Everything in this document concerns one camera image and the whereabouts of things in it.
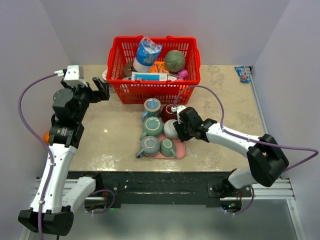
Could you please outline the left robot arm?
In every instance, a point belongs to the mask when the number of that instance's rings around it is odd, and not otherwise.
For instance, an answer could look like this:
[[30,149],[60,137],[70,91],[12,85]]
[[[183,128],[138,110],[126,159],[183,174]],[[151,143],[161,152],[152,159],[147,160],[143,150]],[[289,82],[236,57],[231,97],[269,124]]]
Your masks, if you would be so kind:
[[36,195],[27,210],[21,210],[18,221],[43,239],[45,234],[66,236],[72,227],[75,212],[86,197],[114,192],[105,189],[100,173],[81,176],[67,194],[63,194],[71,162],[78,150],[84,132],[82,120],[90,104],[110,98],[109,83],[94,77],[97,89],[88,83],[71,86],[62,80],[63,88],[53,95],[54,114],[48,140],[44,140],[29,126],[22,113],[22,100],[18,113],[27,129],[44,145],[48,155]]

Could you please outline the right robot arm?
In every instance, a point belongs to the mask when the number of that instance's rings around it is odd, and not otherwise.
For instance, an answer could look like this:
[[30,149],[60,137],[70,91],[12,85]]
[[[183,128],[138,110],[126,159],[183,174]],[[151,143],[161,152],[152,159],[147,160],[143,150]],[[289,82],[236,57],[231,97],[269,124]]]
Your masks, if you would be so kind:
[[221,145],[247,158],[248,168],[232,170],[212,187],[220,198],[233,197],[249,185],[271,187],[289,165],[280,146],[269,134],[262,137],[244,134],[213,119],[202,120],[193,107],[174,106],[171,110],[177,116],[173,126],[181,142],[195,138]]

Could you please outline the small green mug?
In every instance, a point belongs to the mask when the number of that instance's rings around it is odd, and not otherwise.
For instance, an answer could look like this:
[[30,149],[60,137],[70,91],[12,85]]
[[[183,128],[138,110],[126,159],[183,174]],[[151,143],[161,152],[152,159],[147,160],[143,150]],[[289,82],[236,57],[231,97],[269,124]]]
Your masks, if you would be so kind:
[[175,144],[170,139],[164,139],[160,142],[160,153],[167,158],[177,157]]

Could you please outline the white speckled mug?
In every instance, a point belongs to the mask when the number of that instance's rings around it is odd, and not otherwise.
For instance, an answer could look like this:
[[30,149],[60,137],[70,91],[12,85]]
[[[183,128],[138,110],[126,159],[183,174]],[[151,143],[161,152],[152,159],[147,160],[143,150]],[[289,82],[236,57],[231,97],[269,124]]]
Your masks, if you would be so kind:
[[176,119],[170,119],[165,122],[163,126],[164,135],[170,140],[178,139],[178,133],[174,127],[174,123],[176,123]]

